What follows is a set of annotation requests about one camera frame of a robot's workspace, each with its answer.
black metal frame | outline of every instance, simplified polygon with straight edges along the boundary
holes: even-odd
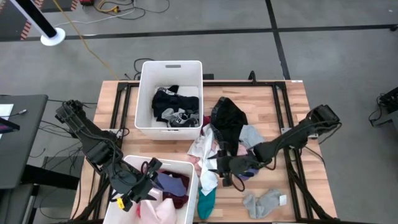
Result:
[[[249,80],[252,80],[251,82],[249,81],[241,81],[241,82],[203,82],[203,86],[269,86],[272,88],[272,92],[274,95],[274,102],[275,102],[275,109],[277,112],[277,119],[279,123],[279,128],[284,127],[284,122],[283,122],[283,117],[282,117],[282,110],[280,108],[280,101],[279,101],[279,94],[278,94],[278,89],[281,90],[282,96],[283,96],[283,101],[285,105],[285,110],[287,113],[287,121],[289,124],[289,127],[293,127],[293,116],[292,112],[290,110],[290,105],[289,105],[289,97],[287,95],[287,89],[286,89],[286,84],[285,82],[259,82],[256,80],[256,74],[252,71],[249,75]],[[119,82],[117,91],[116,91],[116,96],[115,96],[115,102],[114,102],[114,107],[113,107],[113,113],[112,113],[112,118],[111,118],[111,128],[116,127],[116,120],[118,116],[118,109],[120,106],[120,99],[122,92],[125,91],[126,94],[124,96],[124,104],[123,104],[123,110],[121,113],[121,124],[120,124],[120,129],[124,129],[126,127],[126,118],[127,118],[127,111],[129,108],[129,102],[130,102],[130,96],[131,96],[131,88],[133,87],[139,87],[139,82]],[[312,213],[312,206],[311,203],[309,202],[309,199],[304,197],[304,202],[305,202],[305,209],[307,213],[307,218],[303,219],[301,217],[300,213],[300,205],[299,205],[299,199],[297,197],[297,190],[295,188],[295,180],[297,181],[297,178],[295,179],[294,175],[298,177],[298,181],[302,184],[302,187],[300,189],[307,189],[307,184],[305,180],[305,174],[303,171],[303,165],[302,161],[299,155],[298,150],[295,150],[295,156],[296,156],[296,165],[297,165],[297,170],[298,170],[298,175],[295,173],[292,165],[292,161],[290,159],[289,155],[289,150],[288,148],[284,149],[284,157],[285,157],[285,162],[287,166],[287,172],[288,172],[288,179],[289,179],[289,187],[290,187],[290,193],[292,195],[292,203],[294,207],[294,213],[295,213],[295,219],[297,222],[302,222],[304,220],[313,220],[313,213]],[[99,213],[95,213],[95,216],[93,217],[94,219],[99,218],[98,215]]]

wooden tabletop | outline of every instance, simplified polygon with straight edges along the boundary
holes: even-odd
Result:
[[[100,128],[109,128],[113,111],[114,99],[116,96],[117,81],[104,81],[99,94],[98,105],[95,112],[94,123]],[[304,119],[309,112],[307,96],[304,84],[301,81],[286,81],[287,93],[289,96],[290,107],[293,114],[295,125]],[[222,87],[203,87],[205,116],[209,116],[212,108],[221,96],[231,98],[233,102],[246,113],[249,124],[256,127],[267,141],[273,140],[280,135],[279,125],[275,112],[275,104],[272,88],[268,86],[222,86]],[[192,141],[151,141],[146,138],[139,130],[134,127],[134,117],[136,114],[138,87],[131,90],[130,104],[127,113],[126,127],[130,129],[130,134],[123,140],[122,151],[124,155],[136,155],[146,157],[156,157],[158,159],[172,159],[186,161],[187,151]],[[279,93],[281,108],[284,116],[285,127],[287,117],[284,110],[282,93]],[[118,115],[122,113],[124,93],[122,93]],[[119,126],[120,116],[118,116],[116,127]],[[321,154],[317,141],[309,140],[309,148]],[[331,197],[330,187],[326,176],[325,167],[317,156],[311,152],[303,150],[302,162],[307,179],[308,189],[315,197],[317,202],[331,216],[336,217],[335,206]],[[93,180],[93,168],[87,161],[83,164],[81,172],[81,200],[77,214],[80,214],[87,206],[90,199],[91,182]],[[97,191],[99,175],[95,175],[92,195]],[[292,200],[290,197],[289,183],[285,166],[284,155],[279,151],[277,155],[276,170],[261,169],[255,177],[245,181],[246,191],[253,192],[257,197],[265,194],[269,189],[279,189],[287,195],[287,205],[275,209],[263,219],[253,220],[249,217],[248,211],[242,204],[244,193],[238,192],[233,187],[223,187],[219,181],[216,191],[216,204],[208,222],[292,222],[295,221]],[[305,207],[303,206],[302,194],[297,188],[298,199],[302,217],[305,217]],[[72,214],[78,202],[78,193],[75,197]],[[101,204],[100,217],[103,218],[106,212],[106,197]],[[195,214],[195,221],[201,221]]]

white storage bin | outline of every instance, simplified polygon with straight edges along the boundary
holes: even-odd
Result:
[[[203,124],[203,78],[199,61],[145,62],[139,84],[135,126],[153,140],[194,140]],[[152,110],[152,99],[158,87],[178,85],[178,94],[199,98],[199,127],[168,128],[157,122]]]
[[[126,156],[124,158],[126,162],[135,167],[136,169],[141,168],[141,164],[144,161],[149,162],[151,158],[141,156]],[[189,188],[187,194],[189,196],[188,202],[180,209],[176,209],[177,222],[176,224],[193,223],[193,216],[195,214],[195,202],[198,193],[198,176],[195,172],[193,164],[190,162],[183,161],[171,161],[167,159],[159,159],[163,162],[161,169],[186,175],[190,178]],[[125,212],[120,209],[116,202],[111,202],[106,211],[104,224],[139,224],[136,217],[137,203],[133,202],[133,206],[130,211]]]

gray cloth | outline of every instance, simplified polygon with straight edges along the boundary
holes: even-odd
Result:
[[[243,199],[243,205],[249,210],[250,218],[264,218],[276,207],[279,206],[279,197],[281,193],[279,190],[270,189],[266,194],[261,196],[256,202],[256,197],[249,193]]]
[[[255,146],[266,140],[259,134],[257,129],[251,125],[244,125],[239,135],[239,140],[243,143],[246,149]]]

teal sock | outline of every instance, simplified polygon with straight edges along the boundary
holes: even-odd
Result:
[[[214,209],[216,203],[216,188],[214,188],[207,196],[201,192],[199,188],[199,200],[198,200],[198,215],[199,218],[207,219]]]

